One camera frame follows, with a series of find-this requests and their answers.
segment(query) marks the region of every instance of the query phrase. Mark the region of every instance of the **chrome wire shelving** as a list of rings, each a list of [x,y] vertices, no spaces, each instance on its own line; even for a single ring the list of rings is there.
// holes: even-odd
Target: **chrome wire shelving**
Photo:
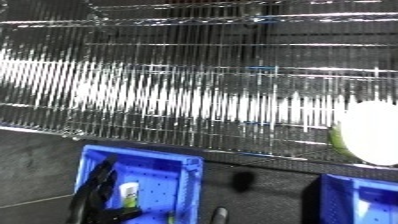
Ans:
[[[2,22],[3,126],[360,163],[331,149],[328,128],[352,103],[396,103],[393,0],[76,7]]]

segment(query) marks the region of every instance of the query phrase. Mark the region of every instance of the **black object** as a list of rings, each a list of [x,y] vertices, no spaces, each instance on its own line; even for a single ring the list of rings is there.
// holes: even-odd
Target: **black object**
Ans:
[[[90,172],[72,199],[66,224],[119,224],[142,215],[140,208],[105,209],[117,179],[115,162],[108,157]]]
[[[213,218],[210,224],[227,224],[227,221],[228,221],[228,210],[219,207],[214,211]]]

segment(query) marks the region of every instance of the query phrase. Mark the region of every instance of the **perforated blue bin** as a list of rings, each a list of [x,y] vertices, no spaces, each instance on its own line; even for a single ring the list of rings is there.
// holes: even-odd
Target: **perforated blue bin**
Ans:
[[[324,224],[398,223],[398,184],[336,175],[322,176]]]
[[[111,154],[117,155],[114,169],[118,179],[107,206],[122,206],[121,184],[138,182],[140,185],[138,205],[144,214],[126,224],[168,224],[170,214],[176,224],[197,223],[202,158],[87,145],[80,160],[75,190],[86,181],[90,171]]]

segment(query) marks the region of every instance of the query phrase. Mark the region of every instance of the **gray floor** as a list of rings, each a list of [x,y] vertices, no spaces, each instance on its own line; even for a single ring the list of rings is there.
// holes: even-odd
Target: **gray floor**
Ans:
[[[63,223],[87,143],[97,142],[0,131],[0,223]],[[230,210],[231,224],[316,222],[317,212],[303,217],[301,206],[315,174],[231,168],[211,161],[205,167],[199,223],[209,223],[218,206]]]

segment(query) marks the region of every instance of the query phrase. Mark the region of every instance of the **metal wire rack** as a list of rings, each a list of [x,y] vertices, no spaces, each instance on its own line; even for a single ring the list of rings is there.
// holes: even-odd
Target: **metal wire rack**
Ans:
[[[328,128],[397,100],[394,0],[80,3],[1,23],[3,128],[358,163]]]

